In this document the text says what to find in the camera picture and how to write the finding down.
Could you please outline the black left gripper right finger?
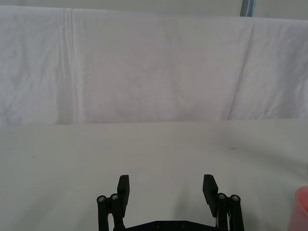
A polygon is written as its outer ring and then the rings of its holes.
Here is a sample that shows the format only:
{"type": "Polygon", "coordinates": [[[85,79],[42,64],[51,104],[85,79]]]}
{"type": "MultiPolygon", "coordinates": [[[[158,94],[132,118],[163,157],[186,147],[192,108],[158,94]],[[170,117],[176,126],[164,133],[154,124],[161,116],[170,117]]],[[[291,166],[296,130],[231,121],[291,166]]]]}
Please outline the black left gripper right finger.
{"type": "Polygon", "coordinates": [[[216,219],[216,230],[244,231],[241,198],[238,195],[227,196],[220,193],[214,176],[210,174],[204,175],[203,194],[212,216],[216,219]]]}

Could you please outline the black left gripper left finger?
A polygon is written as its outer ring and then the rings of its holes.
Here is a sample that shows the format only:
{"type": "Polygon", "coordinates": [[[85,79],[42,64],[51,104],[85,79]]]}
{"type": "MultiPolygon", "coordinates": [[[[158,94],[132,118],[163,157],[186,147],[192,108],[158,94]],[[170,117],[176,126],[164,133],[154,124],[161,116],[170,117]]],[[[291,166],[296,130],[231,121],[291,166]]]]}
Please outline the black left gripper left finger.
{"type": "Polygon", "coordinates": [[[117,192],[110,197],[100,195],[97,197],[98,207],[98,230],[108,231],[109,222],[108,215],[113,216],[114,230],[124,231],[125,225],[123,218],[125,217],[126,207],[129,198],[129,175],[121,175],[119,178],[117,192]]]}

